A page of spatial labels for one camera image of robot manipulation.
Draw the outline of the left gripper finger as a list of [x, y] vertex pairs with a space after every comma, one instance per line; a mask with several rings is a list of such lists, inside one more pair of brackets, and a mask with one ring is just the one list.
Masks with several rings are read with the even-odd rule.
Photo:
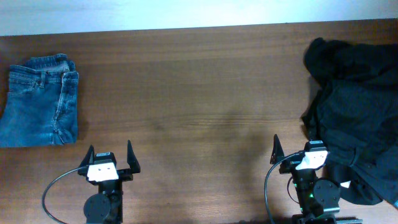
[[141, 166], [134, 154], [132, 143], [130, 140], [127, 141], [127, 163], [129, 164], [131, 172], [133, 174], [138, 174], [141, 172]]
[[90, 145], [89, 149], [88, 149], [85, 157], [81, 161], [79, 167], [89, 166], [93, 162], [94, 157], [95, 157], [94, 147], [92, 145]]

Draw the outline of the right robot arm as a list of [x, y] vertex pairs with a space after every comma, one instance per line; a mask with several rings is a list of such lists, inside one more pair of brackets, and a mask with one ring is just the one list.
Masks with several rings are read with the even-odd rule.
[[329, 150], [323, 141], [309, 141], [303, 150], [286, 156], [278, 135], [273, 137], [273, 149], [270, 159], [272, 167], [264, 180], [264, 201], [271, 223], [274, 219], [268, 202], [268, 180], [272, 171], [278, 167], [280, 174], [290, 174], [288, 183], [293, 183], [297, 194], [297, 203], [301, 213], [293, 215], [291, 223], [305, 224], [345, 224], [363, 222], [358, 218], [336, 218], [340, 212], [341, 184], [327, 178], [319, 178], [316, 171], [326, 164]]

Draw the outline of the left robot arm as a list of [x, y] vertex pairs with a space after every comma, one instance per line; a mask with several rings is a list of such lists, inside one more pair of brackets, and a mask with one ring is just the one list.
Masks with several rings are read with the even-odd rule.
[[127, 169], [118, 169], [114, 153], [95, 153], [90, 146], [79, 165], [78, 175], [97, 186], [98, 193], [90, 196], [83, 207], [90, 224], [120, 224], [123, 222], [123, 183], [141, 172], [131, 141], [127, 142]]

